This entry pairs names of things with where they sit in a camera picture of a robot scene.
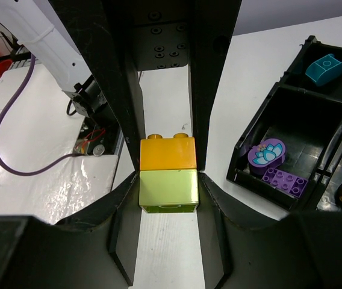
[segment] purple lego brick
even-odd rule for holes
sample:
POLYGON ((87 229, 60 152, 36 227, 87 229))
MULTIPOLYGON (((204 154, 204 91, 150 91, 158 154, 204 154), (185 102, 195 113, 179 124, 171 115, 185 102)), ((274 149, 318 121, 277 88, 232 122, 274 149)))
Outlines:
POLYGON ((301 194, 308 183, 307 179, 302 179, 296 175, 273 168, 267 169, 262 177, 262 181, 294 197, 301 197, 301 194))
POLYGON ((247 155, 251 172, 263 175, 269 167, 275 168, 285 161, 286 147, 276 138, 269 138, 254 146, 247 155))

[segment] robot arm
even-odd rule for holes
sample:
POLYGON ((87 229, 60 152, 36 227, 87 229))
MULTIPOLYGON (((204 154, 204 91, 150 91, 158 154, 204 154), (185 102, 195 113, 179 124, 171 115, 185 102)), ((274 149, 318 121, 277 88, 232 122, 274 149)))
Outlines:
MULTIPOLYGON (((44 5, 55 15, 48 1, 44 5)), ((75 85, 84 84, 91 76, 77 48, 71 46, 34 1, 0 0, 0 22, 46 66, 63 91, 75 92, 75 85)))

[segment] white table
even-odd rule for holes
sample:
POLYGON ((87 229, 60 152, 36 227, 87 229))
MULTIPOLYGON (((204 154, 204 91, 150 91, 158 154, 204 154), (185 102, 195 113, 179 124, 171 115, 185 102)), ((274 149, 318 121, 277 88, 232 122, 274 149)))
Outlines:
MULTIPOLYGON (((0 79, 0 110, 28 68, 0 79)), ((30 172, 72 152, 84 117, 66 115, 68 97, 42 64, 0 127, 0 155, 10 167, 30 172)), ((118 157, 70 158, 37 176, 15 176, 0 167, 0 215, 33 214, 48 222, 77 212, 111 190, 118 157)))
MULTIPOLYGON (((233 37, 211 115, 205 172, 224 191, 275 219, 286 212, 228 182, 226 173, 237 140, 311 34, 342 46, 342 17, 233 37)), ((187 71, 182 67, 144 73, 147 135, 191 135, 187 71)), ((0 109, 25 72, 7 72, 14 76, 0 83, 0 109)), ((42 65, 36 66, 31 83, 0 131, 0 153, 19 170, 38 169, 70 152, 82 122, 79 116, 65 115, 68 98, 42 65)), ((108 193, 113 177, 105 177, 105 171, 113 172, 116 161, 115 156, 76 158, 29 178, 0 168, 0 214, 29 213, 54 223, 108 193)), ((113 187, 133 170, 124 145, 113 187)), ((196 214, 142 213, 133 288, 204 288, 196 214)))
MULTIPOLYGON (((309 35, 342 46, 342 17, 234 36, 211 115, 206 174, 236 199, 275 219, 286 212, 228 182, 226 173, 239 137, 309 35)), ((147 135, 191 135, 186 67, 145 72, 141 87, 147 135)), ((132 170, 123 148, 114 187, 132 170)), ((143 213, 133 288, 202 289, 203 278, 196 214, 143 213)))

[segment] lime green lego brick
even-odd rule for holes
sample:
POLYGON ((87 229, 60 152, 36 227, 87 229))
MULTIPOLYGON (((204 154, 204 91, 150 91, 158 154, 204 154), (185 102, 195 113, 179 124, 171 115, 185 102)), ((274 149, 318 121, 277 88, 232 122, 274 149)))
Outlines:
POLYGON ((181 205, 177 207, 169 206, 169 207, 159 207, 159 206, 149 206, 142 207, 147 213, 193 213, 195 212, 197 205, 181 205))
POLYGON ((139 205, 148 213, 193 212, 199 205, 197 170, 140 172, 139 205))

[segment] lotus flower print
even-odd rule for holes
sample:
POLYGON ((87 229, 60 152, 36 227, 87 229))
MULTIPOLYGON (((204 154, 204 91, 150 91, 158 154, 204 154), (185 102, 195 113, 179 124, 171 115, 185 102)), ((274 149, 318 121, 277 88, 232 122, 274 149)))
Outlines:
POLYGON ((267 164, 276 158, 279 158, 282 154, 283 148, 280 143, 276 146, 268 144, 267 146, 259 146, 258 152, 255 153, 256 158, 253 159, 255 164, 267 164))

